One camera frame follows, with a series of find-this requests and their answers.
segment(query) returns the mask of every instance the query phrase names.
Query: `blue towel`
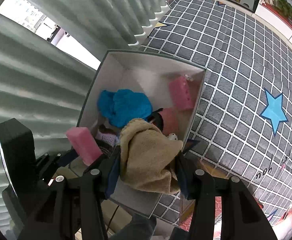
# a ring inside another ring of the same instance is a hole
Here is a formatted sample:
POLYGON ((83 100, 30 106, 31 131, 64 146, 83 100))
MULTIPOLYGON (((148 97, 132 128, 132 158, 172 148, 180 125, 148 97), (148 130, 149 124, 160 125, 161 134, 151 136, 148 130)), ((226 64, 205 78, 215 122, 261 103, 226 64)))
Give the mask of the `blue towel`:
POLYGON ((103 90, 99 96, 97 107, 102 116, 107 117, 109 123, 123 128, 134 118, 145 119, 153 112, 149 99, 143 93, 129 89, 117 92, 103 90))

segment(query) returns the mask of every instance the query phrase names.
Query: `metal screw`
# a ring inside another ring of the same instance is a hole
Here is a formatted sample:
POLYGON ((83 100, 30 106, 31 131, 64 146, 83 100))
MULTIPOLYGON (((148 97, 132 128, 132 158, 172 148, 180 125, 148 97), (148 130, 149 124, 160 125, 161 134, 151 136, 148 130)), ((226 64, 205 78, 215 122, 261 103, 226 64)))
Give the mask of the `metal screw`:
POLYGON ((237 176, 232 176, 231 181, 234 183, 238 183, 240 181, 240 179, 237 176))
POLYGON ((56 180, 56 182, 62 182, 63 180, 64 180, 64 176, 57 176, 56 178, 55 178, 55 180, 56 180))
POLYGON ((99 174, 99 170, 98 169, 93 169, 93 170, 90 171, 90 173, 92 175, 98 175, 99 174))
POLYGON ((204 172, 203 170, 201 170, 201 169, 196 170, 195 173, 196 173, 198 176, 202 176, 202 175, 205 174, 205 172, 204 172))

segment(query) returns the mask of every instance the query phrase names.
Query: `storage box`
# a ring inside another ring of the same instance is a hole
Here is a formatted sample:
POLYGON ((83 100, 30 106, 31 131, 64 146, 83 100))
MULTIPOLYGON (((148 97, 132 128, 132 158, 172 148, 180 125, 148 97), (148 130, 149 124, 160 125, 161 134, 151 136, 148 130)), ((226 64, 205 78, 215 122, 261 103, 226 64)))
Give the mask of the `storage box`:
MULTIPOLYGON (((189 82, 189 87, 192 100, 196 102, 195 107, 182 112, 176 111, 179 120, 177 136, 185 143, 196 113, 205 72, 204 67, 164 54, 110 50, 96 72, 78 126, 94 130, 97 124, 104 122, 97 108, 97 100, 102 90, 116 92, 118 89, 130 89, 134 92, 142 92, 149 98, 153 110, 173 107, 168 84, 179 76, 187 75, 193 78, 193 81, 189 82)), ((71 169, 79 176, 85 168, 80 160, 75 160, 71 164, 71 169)), ((160 195, 134 190, 119 181, 111 199, 149 217, 160 195)))

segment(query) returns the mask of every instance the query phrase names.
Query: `curtain fold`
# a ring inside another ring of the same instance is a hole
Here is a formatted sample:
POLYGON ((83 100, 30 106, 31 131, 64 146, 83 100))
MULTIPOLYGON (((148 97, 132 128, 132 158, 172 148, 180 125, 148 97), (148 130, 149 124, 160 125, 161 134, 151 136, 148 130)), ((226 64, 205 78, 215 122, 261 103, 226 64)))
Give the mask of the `curtain fold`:
MULTIPOLYGON (((95 70, 0 14, 0 123, 32 130, 36 157, 66 151, 95 70)), ((10 229, 2 199, 8 180, 0 157, 0 229, 10 229)))
POLYGON ((134 35, 143 34, 143 26, 166 0, 28 0, 37 9, 65 29, 97 59, 107 49, 129 49, 134 35))

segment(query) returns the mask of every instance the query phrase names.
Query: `checkered cloth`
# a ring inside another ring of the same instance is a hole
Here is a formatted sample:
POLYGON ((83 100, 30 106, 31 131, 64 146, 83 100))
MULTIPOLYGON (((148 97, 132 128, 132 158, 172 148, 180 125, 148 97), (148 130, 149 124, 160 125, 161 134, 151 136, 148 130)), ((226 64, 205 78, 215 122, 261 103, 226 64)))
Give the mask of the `checkered cloth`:
MULTIPOLYGON (((284 170, 280 161, 292 149, 292 50, 259 21, 215 0, 173 0, 140 50, 168 54, 207 67, 203 93, 189 138, 200 143, 187 153, 237 174, 263 204, 271 224, 292 202, 292 156, 284 170), (260 117, 264 92, 283 93, 288 122, 276 136, 260 117), (272 171, 257 178, 257 173, 272 171)), ((154 215, 178 223, 179 193, 163 195, 154 215)))

